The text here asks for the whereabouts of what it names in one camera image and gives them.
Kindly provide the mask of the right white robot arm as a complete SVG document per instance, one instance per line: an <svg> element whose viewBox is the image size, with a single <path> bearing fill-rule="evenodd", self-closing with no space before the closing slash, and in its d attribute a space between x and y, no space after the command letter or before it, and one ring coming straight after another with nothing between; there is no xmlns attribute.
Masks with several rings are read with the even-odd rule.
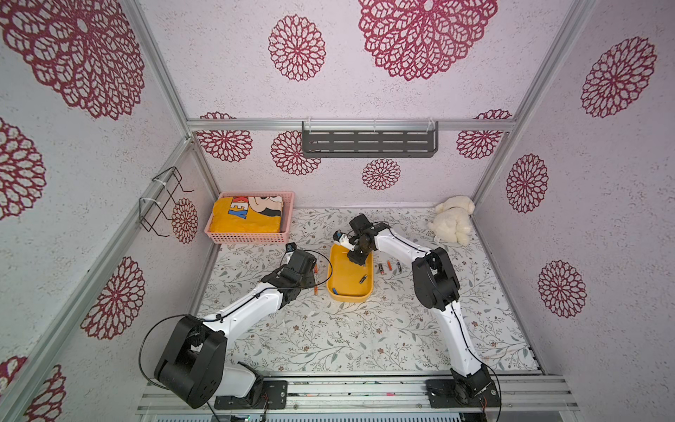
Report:
<svg viewBox="0 0 675 422"><path fill-rule="evenodd" d="M476 353L463 321L460 282L446 250L431 249L400 236L386 222L372 223L364 214L350 221L347 233L336 231L333 242L348 249L347 258L365 265L374 251L381 251L411 265L414 293L438 321L448 349L453 391L448 397L461 405L498 390L492 370Z"/></svg>

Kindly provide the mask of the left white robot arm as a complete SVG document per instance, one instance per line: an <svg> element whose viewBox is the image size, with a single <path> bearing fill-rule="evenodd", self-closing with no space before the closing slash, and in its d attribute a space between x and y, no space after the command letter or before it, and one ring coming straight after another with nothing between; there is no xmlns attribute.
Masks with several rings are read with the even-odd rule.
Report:
<svg viewBox="0 0 675 422"><path fill-rule="evenodd" d="M288 249L281 264L251 292L205 318L185 314L177 323L154 370L160 387L193 409L211 401L235 408L263 408L269 402L265 378L249 365L228 364L229 345L264 318L314 288L316 256Z"/></svg>

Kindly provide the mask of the floral table mat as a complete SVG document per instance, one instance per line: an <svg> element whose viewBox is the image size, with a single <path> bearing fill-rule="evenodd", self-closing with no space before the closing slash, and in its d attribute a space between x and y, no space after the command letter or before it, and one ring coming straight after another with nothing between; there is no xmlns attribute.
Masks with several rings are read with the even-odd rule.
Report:
<svg viewBox="0 0 675 422"><path fill-rule="evenodd" d="M435 216L432 209L295 209L289 240L328 256L333 233L349 230L349 221L360 213L371 222L390 223L415 243L446 248L460 279L463 320L483 362L497 372L541 372L476 232L467 246L436 243L427 226ZM279 265L283 251L283 244L223 245L198 315L244 297ZM231 343L228 363L245 362L267 373L449 370L441 329L414 294L410 265L379 251L374 263L374 290L365 302L337 302L325 285L318 295L304 291Z"/></svg>

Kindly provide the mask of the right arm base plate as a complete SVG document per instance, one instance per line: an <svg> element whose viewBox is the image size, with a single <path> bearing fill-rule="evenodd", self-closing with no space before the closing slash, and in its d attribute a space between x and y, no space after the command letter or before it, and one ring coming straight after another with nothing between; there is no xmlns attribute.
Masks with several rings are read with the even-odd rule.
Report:
<svg viewBox="0 0 675 422"><path fill-rule="evenodd" d="M425 391L430 406L441 408L499 408L501 400L497 386L490 382L487 387L472 392L470 388L454 379L428 379Z"/></svg>

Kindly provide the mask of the yellow plastic storage box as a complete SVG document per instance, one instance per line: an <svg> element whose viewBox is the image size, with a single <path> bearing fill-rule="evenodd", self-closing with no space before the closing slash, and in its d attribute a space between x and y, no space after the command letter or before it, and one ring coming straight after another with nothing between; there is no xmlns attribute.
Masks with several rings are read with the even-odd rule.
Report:
<svg viewBox="0 0 675 422"><path fill-rule="evenodd" d="M365 302L374 290L373 255L367 258L366 265L359 266L347 258L347 253L348 249L337 244L330 249L333 271L327 282L327 289L332 299L337 302ZM360 279L364 275L367 275L367 279L360 284Z"/></svg>

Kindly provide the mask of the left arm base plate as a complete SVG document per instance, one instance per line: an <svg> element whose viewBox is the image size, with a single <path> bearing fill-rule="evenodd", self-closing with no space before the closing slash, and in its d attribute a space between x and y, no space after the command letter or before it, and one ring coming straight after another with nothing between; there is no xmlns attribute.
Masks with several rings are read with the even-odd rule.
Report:
<svg viewBox="0 0 675 422"><path fill-rule="evenodd" d="M218 411L284 410L287 406L288 382L272 380L256 383L246 397L217 396Z"/></svg>

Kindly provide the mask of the yellow folded cartoon shirt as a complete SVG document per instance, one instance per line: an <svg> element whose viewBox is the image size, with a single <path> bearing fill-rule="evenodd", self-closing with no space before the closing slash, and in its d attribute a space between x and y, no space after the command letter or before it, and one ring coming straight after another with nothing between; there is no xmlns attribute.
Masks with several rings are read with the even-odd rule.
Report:
<svg viewBox="0 0 675 422"><path fill-rule="evenodd" d="M277 233L281 228L281 196L226 196L213 207L209 231L214 233Z"/></svg>

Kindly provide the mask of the grey wall shelf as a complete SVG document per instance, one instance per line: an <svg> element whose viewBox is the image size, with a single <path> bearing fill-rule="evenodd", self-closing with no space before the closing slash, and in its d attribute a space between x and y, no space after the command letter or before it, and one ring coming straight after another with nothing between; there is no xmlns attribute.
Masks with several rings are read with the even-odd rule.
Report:
<svg viewBox="0 0 675 422"><path fill-rule="evenodd" d="M306 158L432 158L439 149L439 124L423 128L323 129L302 123Z"/></svg>

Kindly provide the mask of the white plush toy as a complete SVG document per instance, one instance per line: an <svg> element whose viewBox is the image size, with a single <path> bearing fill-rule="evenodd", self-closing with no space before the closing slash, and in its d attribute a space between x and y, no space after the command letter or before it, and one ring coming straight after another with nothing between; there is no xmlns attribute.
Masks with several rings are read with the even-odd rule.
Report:
<svg viewBox="0 0 675 422"><path fill-rule="evenodd" d="M472 224L470 217L475 204L467 196L455 196L434 207L435 216L428 229L434 233L436 242L467 246L470 243Z"/></svg>

